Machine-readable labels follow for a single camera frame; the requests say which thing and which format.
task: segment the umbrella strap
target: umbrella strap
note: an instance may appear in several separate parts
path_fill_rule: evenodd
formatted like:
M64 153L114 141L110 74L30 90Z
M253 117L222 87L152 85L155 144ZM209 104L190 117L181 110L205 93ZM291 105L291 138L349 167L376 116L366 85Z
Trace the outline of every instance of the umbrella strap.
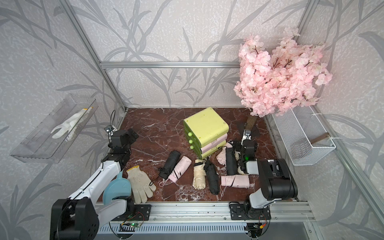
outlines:
M152 186L153 182L156 181L158 178L159 178L159 175L157 175L157 178L155 178L155 180L151 180L151 182L149 183L149 186Z
M159 182L159 186L164 187L167 181L168 181L168 178L166 180L163 180L162 182Z
M224 192L227 186L224 187L224 190L221 189L221 184L220 184L220 196L224 196Z

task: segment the pink drawer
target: pink drawer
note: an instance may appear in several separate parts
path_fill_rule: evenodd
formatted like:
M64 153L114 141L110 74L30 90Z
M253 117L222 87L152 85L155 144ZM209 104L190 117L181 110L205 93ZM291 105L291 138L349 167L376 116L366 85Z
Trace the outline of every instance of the pink drawer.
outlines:
M228 137L228 134L224 134L223 136L213 140L212 142L208 143L207 145L205 145L204 147L201 148L201 154L209 151L210 149L216 147L219 143L221 143L222 141L226 140Z

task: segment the ventilation grille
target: ventilation grille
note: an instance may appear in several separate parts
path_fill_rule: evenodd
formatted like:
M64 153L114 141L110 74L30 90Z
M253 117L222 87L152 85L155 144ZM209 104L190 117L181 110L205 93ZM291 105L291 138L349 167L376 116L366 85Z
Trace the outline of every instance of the ventilation grille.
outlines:
M144 223L139 228L123 226L125 232L119 232L119 224L111 223L115 233L244 233L245 223ZM99 229L98 234L112 233L108 224Z

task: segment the black umbrella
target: black umbrella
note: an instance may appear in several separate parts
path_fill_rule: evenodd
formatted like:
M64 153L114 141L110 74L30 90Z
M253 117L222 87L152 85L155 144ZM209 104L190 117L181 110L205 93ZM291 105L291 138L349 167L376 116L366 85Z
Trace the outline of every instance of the black umbrella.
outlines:
M216 173L216 167L211 163L209 158L207 158L207 161L204 166L205 173L208 178L209 183L209 190L212 194L218 195L219 185L218 185L218 175Z
M167 161L165 162L164 166L162 168L159 168L159 177L162 177L164 179L167 179L168 176L172 173L173 169L175 168L181 153L179 153L176 150L173 150L169 156Z
M233 147L225 149L225 158L227 165L227 175L237 174L237 162L235 159L235 150Z

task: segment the white wire basket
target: white wire basket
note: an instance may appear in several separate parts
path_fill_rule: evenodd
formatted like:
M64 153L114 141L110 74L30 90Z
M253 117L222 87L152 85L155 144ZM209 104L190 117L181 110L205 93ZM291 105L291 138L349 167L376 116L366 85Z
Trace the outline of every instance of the white wire basket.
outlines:
M330 137L310 143L326 133L311 107L291 108L283 116L273 114L273 119L295 166L313 165L336 148Z

